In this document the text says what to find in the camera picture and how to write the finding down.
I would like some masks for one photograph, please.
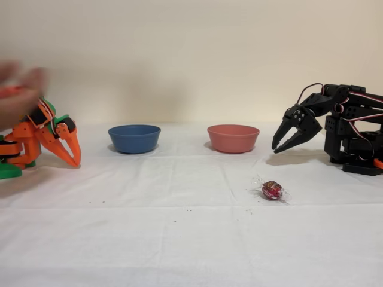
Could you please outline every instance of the candy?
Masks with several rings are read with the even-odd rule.
[[[277,182],[275,181],[264,181],[261,177],[253,178],[255,179],[255,189],[257,192],[261,193],[270,200],[279,200],[281,202],[287,203],[290,201],[291,196],[289,193]]]
[[[268,199],[279,199],[282,196],[282,186],[275,181],[268,181],[262,185],[262,193]]]

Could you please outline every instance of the pink bowl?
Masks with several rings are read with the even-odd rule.
[[[254,148],[259,129],[237,124],[221,124],[208,128],[211,145],[217,151],[240,154]]]

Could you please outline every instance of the cream wall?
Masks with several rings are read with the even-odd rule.
[[[320,81],[383,94],[380,0],[2,0],[2,57],[78,122],[280,121]]]

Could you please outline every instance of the hand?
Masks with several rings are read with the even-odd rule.
[[[17,62],[0,63],[0,84],[14,78],[18,70]],[[0,132],[17,125],[20,116],[30,113],[38,106],[45,86],[45,71],[41,68],[31,69],[19,79],[19,84],[25,88],[23,92],[15,96],[0,97]]]

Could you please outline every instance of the red candy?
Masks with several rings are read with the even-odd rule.
[[[262,192],[268,199],[276,200],[282,196],[282,186],[275,181],[268,181],[262,185]]]

